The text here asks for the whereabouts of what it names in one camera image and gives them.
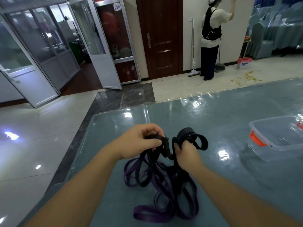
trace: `blue curtain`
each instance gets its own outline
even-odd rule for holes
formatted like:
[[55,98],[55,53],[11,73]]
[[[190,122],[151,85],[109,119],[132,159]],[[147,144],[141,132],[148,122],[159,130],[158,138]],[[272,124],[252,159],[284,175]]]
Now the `blue curtain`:
[[297,3],[297,2],[301,2],[301,1],[303,1],[303,0],[282,0],[282,3],[283,4],[288,4],[288,5],[293,5],[293,4],[295,4],[295,3]]
[[275,1],[276,0],[255,0],[254,6],[259,4],[261,4],[261,7],[272,6],[275,4]]

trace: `black vest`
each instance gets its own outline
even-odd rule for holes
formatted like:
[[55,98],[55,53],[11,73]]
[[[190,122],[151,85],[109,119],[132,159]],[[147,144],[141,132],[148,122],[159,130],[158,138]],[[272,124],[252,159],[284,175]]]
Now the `black vest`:
[[202,30],[203,38],[210,41],[215,41],[222,36],[221,26],[216,29],[213,29],[209,23],[210,17],[214,13],[214,11],[211,11],[211,7],[208,8],[205,14],[204,26]]

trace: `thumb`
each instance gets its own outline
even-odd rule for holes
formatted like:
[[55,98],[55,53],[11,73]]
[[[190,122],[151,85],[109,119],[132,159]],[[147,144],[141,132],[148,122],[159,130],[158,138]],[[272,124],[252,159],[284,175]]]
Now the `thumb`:
[[176,156],[178,156],[181,153],[181,149],[177,143],[174,143]]
[[142,147],[145,150],[158,147],[161,144],[162,144],[162,141],[159,139],[145,139],[142,141]]

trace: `white shirt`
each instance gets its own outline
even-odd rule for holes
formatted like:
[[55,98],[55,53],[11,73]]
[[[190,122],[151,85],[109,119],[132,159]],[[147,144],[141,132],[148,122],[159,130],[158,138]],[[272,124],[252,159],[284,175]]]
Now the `white shirt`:
[[[204,27],[204,21],[205,21],[205,15],[203,16],[203,21],[202,21],[202,29]],[[229,19],[231,18],[232,14],[222,10],[222,9],[217,9],[216,11],[214,11],[214,13],[212,14],[212,16],[210,17],[210,21],[209,24],[213,29],[216,29],[218,27],[221,26],[222,23],[227,23],[229,21]],[[211,40],[206,40],[203,38],[201,38],[201,47],[205,47],[205,48],[213,48],[216,47],[217,45],[219,45],[221,43],[221,39],[218,38],[215,41],[211,41]]]

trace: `brown wooden door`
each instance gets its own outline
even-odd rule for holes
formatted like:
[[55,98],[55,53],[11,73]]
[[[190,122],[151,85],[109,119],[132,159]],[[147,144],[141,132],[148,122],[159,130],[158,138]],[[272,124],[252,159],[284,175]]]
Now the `brown wooden door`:
[[149,78],[182,73],[183,0],[137,0],[137,6]]

